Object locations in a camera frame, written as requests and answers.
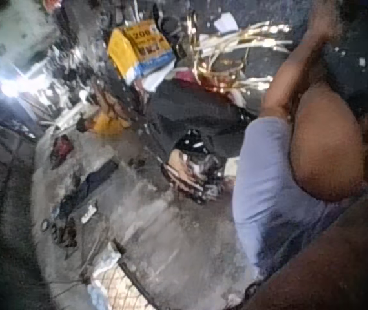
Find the bright light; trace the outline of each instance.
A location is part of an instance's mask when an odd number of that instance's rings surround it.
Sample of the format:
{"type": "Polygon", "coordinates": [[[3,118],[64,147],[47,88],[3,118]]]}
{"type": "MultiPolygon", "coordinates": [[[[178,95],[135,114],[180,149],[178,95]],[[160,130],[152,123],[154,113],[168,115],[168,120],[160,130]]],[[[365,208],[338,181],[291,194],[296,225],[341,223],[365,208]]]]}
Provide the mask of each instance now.
{"type": "Polygon", "coordinates": [[[257,85],[257,89],[258,90],[266,90],[270,87],[269,83],[263,83],[263,82],[259,82],[257,85]]]}
{"type": "Polygon", "coordinates": [[[277,33],[277,31],[279,31],[279,28],[277,26],[271,26],[269,29],[269,32],[271,32],[272,34],[277,33]]]}
{"type": "Polygon", "coordinates": [[[275,44],[274,39],[264,39],[263,46],[264,47],[272,47],[275,44]]]}
{"type": "Polygon", "coordinates": [[[15,81],[2,81],[2,93],[8,97],[17,97],[19,90],[15,81]]]}
{"type": "Polygon", "coordinates": [[[81,98],[81,101],[83,103],[87,102],[87,97],[88,97],[88,92],[85,89],[79,91],[79,98],[81,98]]]}
{"type": "Polygon", "coordinates": [[[75,47],[74,54],[75,54],[76,57],[81,59],[82,53],[81,53],[81,50],[78,47],[75,47]]]}

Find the person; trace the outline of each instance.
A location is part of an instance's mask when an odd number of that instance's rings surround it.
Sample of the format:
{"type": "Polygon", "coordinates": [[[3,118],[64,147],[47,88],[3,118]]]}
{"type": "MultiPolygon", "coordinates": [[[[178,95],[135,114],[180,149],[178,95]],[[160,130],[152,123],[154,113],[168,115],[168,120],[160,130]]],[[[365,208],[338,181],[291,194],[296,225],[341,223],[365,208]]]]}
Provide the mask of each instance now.
{"type": "Polygon", "coordinates": [[[335,5],[315,0],[301,43],[275,75],[259,117],[245,133],[232,209],[259,280],[368,191],[367,122],[359,124],[333,92],[319,57],[324,44],[342,32],[335,5]]]}

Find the sleeve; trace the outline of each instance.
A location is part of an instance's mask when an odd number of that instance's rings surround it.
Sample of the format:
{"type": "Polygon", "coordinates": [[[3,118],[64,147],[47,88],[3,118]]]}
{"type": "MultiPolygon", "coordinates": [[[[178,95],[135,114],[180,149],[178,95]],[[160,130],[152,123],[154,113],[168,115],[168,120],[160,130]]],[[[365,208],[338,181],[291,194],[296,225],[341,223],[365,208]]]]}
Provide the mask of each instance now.
{"type": "Polygon", "coordinates": [[[261,224],[276,205],[289,170],[289,124],[276,117],[254,120],[245,133],[232,210],[240,242],[255,265],[261,224]]]}

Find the trash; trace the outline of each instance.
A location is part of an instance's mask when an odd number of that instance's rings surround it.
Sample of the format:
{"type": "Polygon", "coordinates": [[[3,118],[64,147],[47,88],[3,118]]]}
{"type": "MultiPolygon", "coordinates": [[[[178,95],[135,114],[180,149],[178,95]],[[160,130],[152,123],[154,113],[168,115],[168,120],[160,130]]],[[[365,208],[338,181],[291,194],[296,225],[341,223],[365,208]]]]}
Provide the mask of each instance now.
{"type": "Polygon", "coordinates": [[[98,263],[92,273],[91,284],[88,285],[88,293],[91,296],[92,304],[97,310],[112,310],[112,306],[108,300],[109,287],[103,286],[104,283],[98,280],[99,275],[118,266],[118,260],[121,258],[121,253],[114,250],[111,243],[101,253],[98,263]]]}
{"type": "MultiPolygon", "coordinates": [[[[223,14],[218,27],[223,31],[236,29],[232,15],[223,14]]],[[[249,26],[246,29],[225,35],[212,35],[208,38],[197,31],[196,15],[192,12],[187,16],[187,28],[190,49],[194,58],[193,72],[201,86],[212,92],[226,93],[232,89],[253,88],[264,91],[272,81],[271,76],[245,78],[243,69],[249,55],[249,49],[254,47],[271,48],[274,51],[289,53],[285,45],[292,44],[291,40],[274,39],[279,32],[290,31],[289,25],[271,25],[264,21],[249,26]],[[241,59],[223,59],[223,54],[237,49],[244,49],[245,55],[241,59]]]]}
{"type": "Polygon", "coordinates": [[[239,160],[240,160],[239,156],[227,159],[224,168],[224,176],[232,176],[232,177],[236,176],[239,160]]]}
{"type": "Polygon", "coordinates": [[[143,158],[134,159],[131,158],[128,161],[128,166],[133,169],[139,169],[145,166],[145,160],[143,158]]]}
{"type": "Polygon", "coordinates": [[[41,232],[44,233],[49,228],[49,220],[45,218],[41,223],[41,232]]]}
{"type": "Polygon", "coordinates": [[[359,57],[359,65],[361,67],[366,67],[366,59],[363,57],[359,57]]]}
{"type": "Polygon", "coordinates": [[[82,215],[81,218],[81,223],[84,225],[86,223],[88,223],[88,221],[91,219],[91,217],[97,213],[98,209],[96,207],[97,202],[95,202],[95,205],[89,205],[88,206],[88,211],[87,213],[85,213],[84,215],[82,215]]]}
{"type": "Polygon", "coordinates": [[[69,218],[63,226],[53,223],[51,234],[54,243],[61,248],[74,248],[78,245],[74,218],[69,218]]]}
{"type": "Polygon", "coordinates": [[[238,25],[230,12],[222,13],[221,17],[214,22],[214,26],[222,34],[238,31],[238,25]]]}
{"type": "Polygon", "coordinates": [[[55,138],[52,152],[50,153],[50,163],[52,170],[58,168],[66,160],[68,155],[74,150],[72,142],[66,134],[55,138]]]}
{"type": "Polygon", "coordinates": [[[175,60],[153,20],[114,29],[107,51],[128,85],[175,60]]]}
{"type": "Polygon", "coordinates": [[[155,92],[157,86],[164,81],[165,76],[174,69],[175,60],[171,61],[168,65],[164,66],[163,68],[155,71],[154,73],[149,74],[148,76],[144,77],[142,80],[143,88],[147,92],[155,92]]]}

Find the debris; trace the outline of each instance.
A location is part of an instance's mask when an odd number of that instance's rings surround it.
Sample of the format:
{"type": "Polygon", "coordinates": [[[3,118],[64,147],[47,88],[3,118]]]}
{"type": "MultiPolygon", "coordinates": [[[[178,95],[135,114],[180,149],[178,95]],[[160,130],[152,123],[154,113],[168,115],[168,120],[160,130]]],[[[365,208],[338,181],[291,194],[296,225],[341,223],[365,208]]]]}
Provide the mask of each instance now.
{"type": "Polygon", "coordinates": [[[52,152],[50,153],[50,163],[52,170],[58,168],[66,160],[68,155],[74,150],[72,142],[66,134],[55,138],[52,152]]]}
{"type": "MultiPolygon", "coordinates": [[[[190,49],[194,57],[193,72],[198,84],[209,91],[222,94],[235,88],[253,88],[260,91],[267,89],[268,82],[272,81],[271,76],[246,78],[243,74],[249,50],[254,47],[267,47],[289,53],[285,45],[292,44],[291,40],[273,38],[273,34],[290,31],[288,25],[271,25],[270,21],[264,21],[236,33],[222,36],[214,34],[206,38],[198,33],[196,20],[194,11],[187,16],[190,49]],[[241,59],[220,57],[237,49],[245,50],[241,59]]],[[[223,14],[214,24],[224,32],[238,30],[230,13],[223,14]]]]}
{"type": "Polygon", "coordinates": [[[97,209],[97,202],[95,202],[95,205],[89,205],[88,206],[88,211],[87,213],[85,213],[84,215],[82,215],[81,218],[81,223],[84,225],[86,223],[88,223],[88,221],[91,219],[91,217],[97,213],[98,209],[97,209]]]}
{"type": "Polygon", "coordinates": [[[143,88],[147,92],[155,92],[157,86],[164,81],[165,76],[174,69],[175,60],[171,61],[168,65],[164,66],[163,68],[155,71],[154,73],[149,74],[148,76],[144,77],[142,80],[143,88]]]}
{"type": "Polygon", "coordinates": [[[230,12],[222,13],[221,17],[214,22],[214,26],[222,34],[238,31],[238,25],[230,12]]]}
{"type": "Polygon", "coordinates": [[[366,67],[366,59],[363,57],[359,57],[359,65],[361,67],[366,67]]]}
{"type": "Polygon", "coordinates": [[[41,232],[44,233],[49,228],[49,220],[45,218],[41,223],[41,232]]]}
{"type": "Polygon", "coordinates": [[[224,176],[236,176],[240,157],[228,158],[225,163],[224,176]]]}
{"type": "Polygon", "coordinates": [[[61,248],[77,247],[76,226],[74,218],[69,218],[63,226],[52,224],[52,239],[61,248]]]}

